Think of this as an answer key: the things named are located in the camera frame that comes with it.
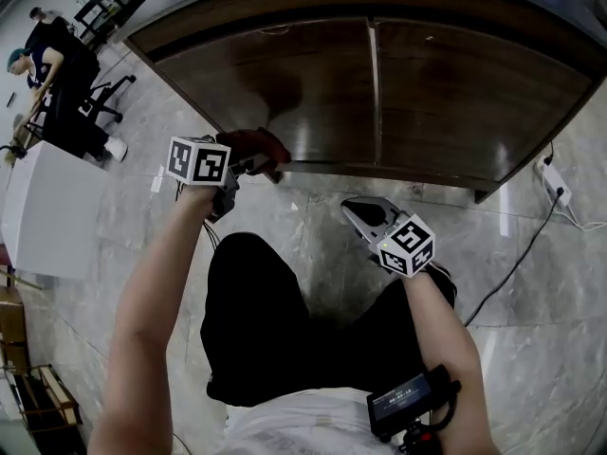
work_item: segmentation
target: cabinet door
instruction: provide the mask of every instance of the cabinet door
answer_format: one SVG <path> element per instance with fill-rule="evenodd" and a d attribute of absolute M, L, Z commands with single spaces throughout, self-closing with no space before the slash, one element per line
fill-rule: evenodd
<path fill-rule="evenodd" d="M 157 65 L 225 131 L 265 126 L 294 160 L 374 159 L 373 71 L 365 19 L 246 32 Z"/>
<path fill-rule="evenodd" d="M 429 23 L 378 25 L 381 164 L 499 181 L 590 81 L 526 47 Z"/>

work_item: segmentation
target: power strip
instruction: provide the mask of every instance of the power strip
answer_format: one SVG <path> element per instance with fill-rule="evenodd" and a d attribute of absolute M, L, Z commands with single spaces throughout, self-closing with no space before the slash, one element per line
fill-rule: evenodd
<path fill-rule="evenodd" d="M 571 191 L 565 184 L 564 180 L 562 180 L 561 174 L 557 172 L 554 165 L 552 165 L 552 163 L 550 165 L 546 165 L 545 161 L 546 156 L 542 155 L 536 162 L 538 174 L 543 178 L 544 183 L 552 192 L 553 197 L 557 196 L 558 189 L 564 190 L 564 194 L 559 197 L 559 204 L 566 208 L 569 205 L 569 201 L 571 201 Z"/>

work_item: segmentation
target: teal hair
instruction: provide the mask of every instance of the teal hair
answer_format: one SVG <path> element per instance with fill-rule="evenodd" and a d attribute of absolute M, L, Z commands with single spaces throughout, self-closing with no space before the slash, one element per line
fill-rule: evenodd
<path fill-rule="evenodd" d="M 7 71 L 10 71 L 10 67 L 17 61 L 19 61 L 19 56 L 21 54 L 25 54 L 27 56 L 28 51 L 26 49 L 15 49 L 9 55 L 9 63 L 7 64 Z"/>

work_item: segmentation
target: device screen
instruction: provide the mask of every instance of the device screen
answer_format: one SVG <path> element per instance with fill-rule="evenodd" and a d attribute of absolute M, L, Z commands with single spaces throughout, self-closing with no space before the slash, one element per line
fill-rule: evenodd
<path fill-rule="evenodd" d="M 424 374 L 420 374 L 397 388 L 386 392 L 373 400 L 373 411 L 376 421 L 407 408 L 412 403 L 430 394 L 430 392 L 430 386 Z"/>

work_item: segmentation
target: table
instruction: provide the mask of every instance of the table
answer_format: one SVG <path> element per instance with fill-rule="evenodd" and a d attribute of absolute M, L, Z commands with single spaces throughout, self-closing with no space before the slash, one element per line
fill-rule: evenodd
<path fill-rule="evenodd" d="M 283 170 L 473 189 L 531 161 L 607 75 L 587 0 L 147 0 L 117 36 Z"/>
<path fill-rule="evenodd" d="M 85 31 L 81 40 L 98 46 L 107 42 L 107 36 L 133 15 L 145 0 L 89 0 L 74 19 L 83 24 Z M 85 20 L 90 13 L 97 12 L 92 20 Z"/>
<path fill-rule="evenodd" d="M 83 279 L 97 246 L 107 172 L 42 141 L 17 160 L 2 236 L 17 270 Z"/>

